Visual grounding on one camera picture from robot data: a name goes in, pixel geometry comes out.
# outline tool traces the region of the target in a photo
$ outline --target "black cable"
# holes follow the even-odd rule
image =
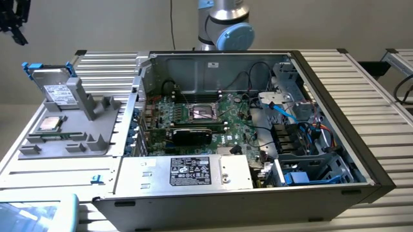
[[[402,100],[400,100],[398,97],[397,97],[397,91],[398,91],[400,87],[402,86],[402,84],[404,84],[406,81],[409,81],[412,78],[413,78],[413,74],[412,74],[410,76],[408,76],[408,77],[398,83],[398,85],[396,86],[394,91],[393,91],[393,97],[394,97],[396,101],[397,101],[398,103],[406,104],[406,105],[413,105],[413,101],[406,101],[408,96],[409,96],[409,93],[410,93],[410,91],[413,90],[413,85],[410,86],[409,90],[406,91],[406,94],[405,94],[405,97],[404,97]]]
[[[269,142],[269,143],[266,143],[266,144],[263,144],[263,145],[259,145],[259,146],[254,146],[254,145],[251,145],[251,138],[253,138],[253,136],[250,136],[250,138],[247,139],[247,144],[251,146],[251,147],[254,147],[254,148],[259,148],[259,147],[262,147],[262,146],[265,146],[265,145],[269,145],[269,144],[271,144],[274,141],[271,141],[271,142]]]
[[[258,61],[258,62],[255,62],[254,64],[253,64],[253,66],[251,66],[251,68],[250,68],[250,70],[249,70],[249,72],[247,72],[247,75],[249,75],[249,80],[247,80],[247,86],[249,86],[249,92],[250,92],[250,90],[253,89],[253,82],[251,82],[251,72],[253,72],[253,68],[254,68],[254,66],[257,65],[257,64],[263,64],[266,67],[267,67],[267,69],[269,69],[269,81],[271,81],[271,68],[270,68],[270,66],[267,65],[267,63],[265,63],[263,61]]]
[[[170,34],[172,36],[172,45],[174,45],[174,50],[176,50],[176,48],[175,48],[175,37],[174,37],[174,22],[172,22],[172,0],[170,0],[168,18],[170,18]]]
[[[241,104],[241,106],[239,106],[238,116],[239,116],[239,114],[241,114],[241,109],[242,109],[243,105],[245,105],[245,102],[243,102],[243,103]],[[265,129],[265,130],[267,130],[269,132],[271,132],[271,130],[270,130],[269,128],[265,128],[265,127],[255,127],[255,126],[253,126],[253,125],[247,125],[247,124],[243,122],[242,119],[241,119],[241,122],[242,122],[247,127],[258,128],[258,129]]]
[[[163,93],[163,88],[166,86],[166,83],[171,82],[174,85],[176,84],[174,80],[164,80],[162,82],[162,86],[160,86],[160,96],[164,96],[164,93]]]
[[[243,73],[246,74],[247,79],[250,79],[250,75],[247,74],[247,72],[246,72],[246,71],[241,71],[241,72],[238,73],[235,79],[233,80],[233,82],[223,88],[223,90],[227,90],[227,88],[230,88],[230,86],[235,83],[235,81],[237,81],[238,78],[241,77],[241,74],[243,74]]]
[[[206,23],[204,23],[204,31],[207,30],[207,20],[209,20],[210,16],[207,14],[207,17],[206,17]]]

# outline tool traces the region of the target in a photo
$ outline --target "blue tab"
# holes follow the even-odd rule
[[[91,184],[103,184],[102,175],[94,175],[92,176]]]
[[[28,63],[23,62],[21,67],[23,67],[23,70],[24,70],[24,72],[28,76],[28,79],[33,80],[33,77],[32,77],[31,73],[28,72]]]
[[[306,172],[294,172],[294,173],[290,173],[291,175],[291,178],[293,178],[293,182],[295,184],[307,184],[310,183],[310,180],[309,180],[309,176],[307,176],[307,173]]]
[[[31,65],[28,66],[28,69],[41,69],[41,67],[43,67],[43,64],[40,64],[40,63],[33,63],[33,64],[31,64]]]
[[[76,72],[75,72],[75,68],[74,68],[74,66],[70,62],[65,63],[65,68],[71,73],[71,77],[78,77]]]

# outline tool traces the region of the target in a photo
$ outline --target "blue cable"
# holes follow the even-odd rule
[[[282,113],[285,116],[290,117],[295,122],[297,122],[297,118],[290,115],[283,109],[281,109],[278,106],[273,105],[274,110],[277,110],[279,113]]]
[[[313,141],[311,141],[311,136],[309,135],[307,132],[305,132],[305,129],[303,129],[302,127],[299,127],[299,130],[307,135],[307,138],[309,138],[309,140],[310,140],[310,143],[313,143]]]

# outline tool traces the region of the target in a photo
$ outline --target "barcode sticker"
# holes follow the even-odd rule
[[[57,105],[76,104],[75,97],[71,93],[70,88],[64,85],[57,86],[44,86],[47,93],[49,94],[53,102]]]

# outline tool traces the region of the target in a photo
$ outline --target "power supply label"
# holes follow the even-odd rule
[[[170,185],[210,185],[211,168],[209,157],[171,158]]]

